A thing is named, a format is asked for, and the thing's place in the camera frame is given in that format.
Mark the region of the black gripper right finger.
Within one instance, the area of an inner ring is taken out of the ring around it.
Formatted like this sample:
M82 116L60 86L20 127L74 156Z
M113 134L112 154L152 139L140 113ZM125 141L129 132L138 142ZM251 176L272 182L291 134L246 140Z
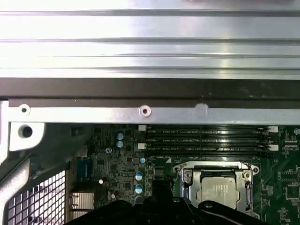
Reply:
M163 180L163 215L174 217L177 225L260 225L261 220L214 201L193 206L181 197L174 197L172 183Z

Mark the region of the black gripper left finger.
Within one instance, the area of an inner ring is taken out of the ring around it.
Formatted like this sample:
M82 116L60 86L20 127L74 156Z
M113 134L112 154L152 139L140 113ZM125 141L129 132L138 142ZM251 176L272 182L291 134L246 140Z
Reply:
M134 205L124 200L117 200L76 219L68 225L162 225L163 181L152 182L152 195L142 203Z

